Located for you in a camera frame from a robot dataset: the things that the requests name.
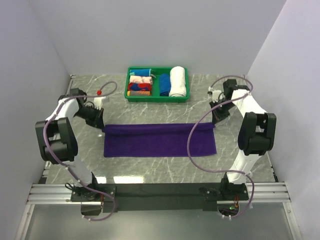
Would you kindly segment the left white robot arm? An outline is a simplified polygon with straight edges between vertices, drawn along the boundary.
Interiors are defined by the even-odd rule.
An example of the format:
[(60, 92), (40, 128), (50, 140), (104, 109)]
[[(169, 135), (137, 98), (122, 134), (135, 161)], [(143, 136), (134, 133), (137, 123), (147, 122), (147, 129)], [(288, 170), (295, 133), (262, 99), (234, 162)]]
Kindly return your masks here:
[(73, 184), (66, 183), (64, 186), (74, 195), (86, 197), (89, 201), (97, 200), (101, 189), (95, 175), (78, 156), (79, 148), (71, 120), (76, 116), (85, 120), (88, 126), (103, 130), (103, 103), (106, 97), (102, 96), (101, 90), (97, 95), (88, 101), (86, 92), (73, 88), (69, 94), (59, 97), (57, 107), (49, 117), (35, 124), (42, 159), (68, 171)]

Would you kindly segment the purple towel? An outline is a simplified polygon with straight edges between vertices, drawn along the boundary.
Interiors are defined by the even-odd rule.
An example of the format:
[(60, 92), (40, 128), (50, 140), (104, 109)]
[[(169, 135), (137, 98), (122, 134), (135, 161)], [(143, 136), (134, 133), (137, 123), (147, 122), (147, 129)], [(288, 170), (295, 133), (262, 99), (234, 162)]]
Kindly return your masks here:
[[(187, 157), (193, 123), (108, 124), (104, 127), (104, 157)], [(193, 157), (217, 153), (211, 122), (199, 123), (189, 145)]]

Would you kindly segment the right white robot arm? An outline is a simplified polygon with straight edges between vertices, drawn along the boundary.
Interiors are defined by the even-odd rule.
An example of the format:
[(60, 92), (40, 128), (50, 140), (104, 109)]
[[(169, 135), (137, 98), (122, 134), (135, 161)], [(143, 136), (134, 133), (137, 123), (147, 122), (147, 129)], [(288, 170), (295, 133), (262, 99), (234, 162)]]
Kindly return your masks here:
[(245, 182), (252, 167), (261, 156), (274, 146), (277, 117), (268, 113), (253, 98), (247, 85), (237, 84), (237, 80), (229, 78), (223, 83), (223, 91), (208, 88), (212, 100), (212, 123), (215, 125), (226, 119), (229, 110), (236, 107), (241, 116), (242, 124), (238, 133), (238, 154), (221, 180), (220, 195), (230, 200), (245, 191)]

